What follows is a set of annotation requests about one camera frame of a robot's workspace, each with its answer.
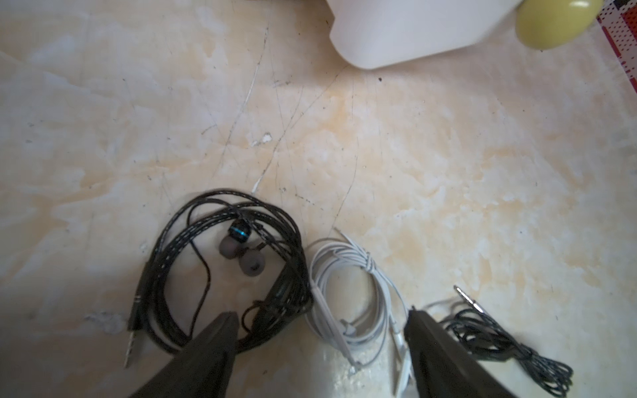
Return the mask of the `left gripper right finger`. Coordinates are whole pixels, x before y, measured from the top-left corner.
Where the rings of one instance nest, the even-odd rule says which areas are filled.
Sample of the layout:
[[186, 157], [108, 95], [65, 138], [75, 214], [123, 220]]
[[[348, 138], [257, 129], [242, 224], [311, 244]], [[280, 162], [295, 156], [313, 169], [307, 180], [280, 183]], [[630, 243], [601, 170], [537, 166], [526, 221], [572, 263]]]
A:
[[512, 397], [425, 311], [408, 312], [404, 328], [419, 397]]

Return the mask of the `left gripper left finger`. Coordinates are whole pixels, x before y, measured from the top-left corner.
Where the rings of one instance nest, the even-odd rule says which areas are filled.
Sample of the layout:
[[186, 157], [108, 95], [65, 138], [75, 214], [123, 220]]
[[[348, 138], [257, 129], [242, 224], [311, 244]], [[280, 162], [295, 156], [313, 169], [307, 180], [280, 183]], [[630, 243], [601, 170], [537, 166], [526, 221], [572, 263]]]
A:
[[133, 397], [224, 397], [237, 353], [238, 315], [218, 315]]

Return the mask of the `white earphones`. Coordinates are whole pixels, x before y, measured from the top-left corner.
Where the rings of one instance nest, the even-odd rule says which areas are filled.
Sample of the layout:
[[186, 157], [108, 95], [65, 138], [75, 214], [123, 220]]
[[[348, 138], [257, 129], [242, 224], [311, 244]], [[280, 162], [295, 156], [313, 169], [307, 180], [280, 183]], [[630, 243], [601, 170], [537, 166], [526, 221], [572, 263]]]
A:
[[306, 315], [310, 330], [340, 352], [352, 374], [373, 367], [393, 347], [393, 396], [404, 396], [412, 369], [403, 335], [407, 305], [398, 287], [369, 250], [341, 231], [308, 250], [315, 301]]

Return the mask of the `black braided earphones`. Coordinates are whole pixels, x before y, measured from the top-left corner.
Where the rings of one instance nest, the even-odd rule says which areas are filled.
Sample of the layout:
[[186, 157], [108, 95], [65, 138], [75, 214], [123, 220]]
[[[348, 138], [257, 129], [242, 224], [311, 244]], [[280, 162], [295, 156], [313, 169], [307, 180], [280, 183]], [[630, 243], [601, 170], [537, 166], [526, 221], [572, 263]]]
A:
[[[202, 265], [204, 282], [183, 327], [170, 308], [167, 288], [185, 252]], [[282, 267], [265, 296], [240, 312], [239, 353], [268, 343], [313, 307], [300, 228], [281, 207], [236, 189], [203, 192], [179, 207], [159, 233], [137, 283], [124, 365], [129, 366], [139, 333], [167, 354], [183, 352], [196, 337], [197, 321], [207, 300], [229, 298], [235, 282], [231, 263], [237, 262], [243, 275], [258, 278], [272, 257], [281, 260]]]

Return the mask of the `white drawer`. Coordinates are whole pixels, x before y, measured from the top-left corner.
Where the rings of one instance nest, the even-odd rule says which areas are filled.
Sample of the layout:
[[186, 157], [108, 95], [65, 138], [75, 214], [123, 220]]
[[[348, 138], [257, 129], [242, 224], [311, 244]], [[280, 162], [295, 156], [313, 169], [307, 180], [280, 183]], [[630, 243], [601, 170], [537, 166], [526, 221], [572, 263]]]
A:
[[534, 50], [572, 41], [595, 21], [602, 1], [330, 1], [330, 40], [348, 64], [375, 70], [473, 46], [508, 22]]

